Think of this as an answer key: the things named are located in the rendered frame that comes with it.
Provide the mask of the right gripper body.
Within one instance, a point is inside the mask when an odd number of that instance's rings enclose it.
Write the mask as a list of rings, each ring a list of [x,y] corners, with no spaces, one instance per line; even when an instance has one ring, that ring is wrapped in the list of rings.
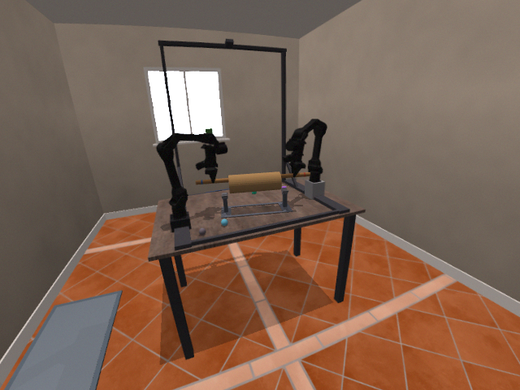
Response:
[[[218,163],[216,163],[216,156],[212,156],[212,157],[206,157],[206,164],[207,164],[207,167],[206,170],[205,170],[205,174],[206,175],[209,175],[209,174],[217,174],[217,169],[216,167],[218,167]]]

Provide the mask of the tan paper roll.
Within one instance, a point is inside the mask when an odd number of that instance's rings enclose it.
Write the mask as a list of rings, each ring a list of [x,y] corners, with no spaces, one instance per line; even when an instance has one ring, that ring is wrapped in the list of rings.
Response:
[[[229,175],[230,193],[247,193],[279,190],[282,186],[281,174],[277,172]]]

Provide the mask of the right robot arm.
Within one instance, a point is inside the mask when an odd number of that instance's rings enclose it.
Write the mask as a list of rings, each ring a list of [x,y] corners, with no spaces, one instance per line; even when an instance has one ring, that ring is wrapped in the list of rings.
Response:
[[[180,185],[180,180],[177,175],[176,167],[173,161],[173,149],[177,146],[179,141],[201,141],[205,143],[208,142],[210,145],[203,144],[203,146],[201,147],[201,149],[205,149],[206,157],[212,157],[215,156],[215,154],[226,154],[228,151],[225,142],[219,143],[213,133],[187,134],[173,132],[166,140],[163,141],[165,143],[159,143],[157,145],[156,149],[158,151],[159,156],[164,161],[165,167],[167,169],[167,174],[169,176],[169,180],[172,186],[172,198],[169,201],[169,204],[172,204],[171,208],[174,220],[186,218],[187,214],[185,205],[186,201],[188,200],[187,190],[186,188],[182,188]]]

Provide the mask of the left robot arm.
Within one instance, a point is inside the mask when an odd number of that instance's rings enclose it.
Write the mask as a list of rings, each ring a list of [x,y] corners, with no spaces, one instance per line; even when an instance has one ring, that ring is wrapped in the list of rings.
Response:
[[[316,183],[321,182],[320,174],[323,173],[321,162],[319,160],[319,155],[321,150],[322,139],[327,130],[327,125],[319,119],[312,119],[303,128],[298,128],[294,131],[291,138],[296,140],[289,139],[289,141],[285,145],[285,148],[287,151],[303,152],[304,145],[306,144],[304,140],[306,137],[308,137],[308,133],[312,129],[314,129],[315,139],[312,159],[309,160],[308,163],[308,172],[310,172],[309,181]],[[301,142],[300,144],[299,141]],[[291,154],[285,155],[283,156],[283,160],[285,163],[291,161],[295,162],[295,154],[293,154],[292,152]]]

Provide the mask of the tan wooden bar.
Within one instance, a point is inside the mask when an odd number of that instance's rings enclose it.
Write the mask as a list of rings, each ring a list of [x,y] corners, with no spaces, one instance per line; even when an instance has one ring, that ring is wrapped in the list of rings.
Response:
[[[310,176],[310,173],[309,172],[297,173],[297,175],[295,177],[305,177],[305,176]],[[293,173],[292,174],[281,174],[281,178],[293,178]],[[196,184],[216,184],[216,183],[227,183],[227,182],[228,182],[228,178],[215,179],[214,183],[212,183],[211,180],[196,180]]]

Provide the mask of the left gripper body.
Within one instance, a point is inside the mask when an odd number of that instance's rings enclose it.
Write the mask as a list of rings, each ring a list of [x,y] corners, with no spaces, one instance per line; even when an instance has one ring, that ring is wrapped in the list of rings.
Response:
[[[294,167],[305,169],[306,165],[301,160],[302,156],[304,155],[303,152],[293,151],[292,154],[295,154],[295,162],[291,161],[290,164],[292,164]]]

